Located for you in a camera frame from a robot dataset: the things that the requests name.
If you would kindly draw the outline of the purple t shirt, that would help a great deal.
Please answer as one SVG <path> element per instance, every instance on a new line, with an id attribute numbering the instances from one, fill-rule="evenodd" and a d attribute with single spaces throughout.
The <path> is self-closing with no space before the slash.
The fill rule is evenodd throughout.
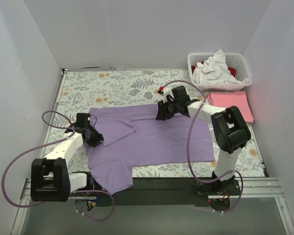
<path id="1" fill-rule="evenodd" d="M 88 167 L 99 185 L 110 194 L 133 185 L 132 168 L 187 162 L 214 161 L 208 124 L 196 120 L 187 144 L 192 119 L 181 114 L 156 120 L 157 104 L 91 108 L 96 130 L 104 140 L 97 147 L 85 146 Z"/>

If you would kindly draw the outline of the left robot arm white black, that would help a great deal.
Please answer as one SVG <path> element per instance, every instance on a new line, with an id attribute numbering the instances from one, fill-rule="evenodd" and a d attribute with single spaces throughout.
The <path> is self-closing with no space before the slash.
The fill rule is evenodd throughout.
<path id="1" fill-rule="evenodd" d="M 76 114 L 76 121 L 65 129 L 63 138 L 49 154 L 31 164 L 32 201 L 65 202 L 76 191 L 85 196 L 94 192 L 94 179 L 90 172 L 68 172 L 68 163 L 79 148 L 84 144 L 96 147 L 104 140 L 91 124 L 91 115 Z"/>

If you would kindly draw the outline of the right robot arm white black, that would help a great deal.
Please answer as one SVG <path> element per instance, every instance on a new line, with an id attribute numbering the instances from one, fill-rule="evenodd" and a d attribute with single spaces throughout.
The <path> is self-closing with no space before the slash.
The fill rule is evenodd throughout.
<path id="1" fill-rule="evenodd" d="M 162 96 L 162 100 L 158 102 L 157 120 L 168 120 L 181 114 L 213 126 L 215 140 L 220 149 L 218 163 L 210 180 L 195 177 L 195 188 L 220 195 L 228 192 L 235 183 L 238 156 L 251 139 L 250 130 L 239 108 L 221 108 L 191 99 L 184 86 L 171 90 L 160 87 L 157 92 Z"/>

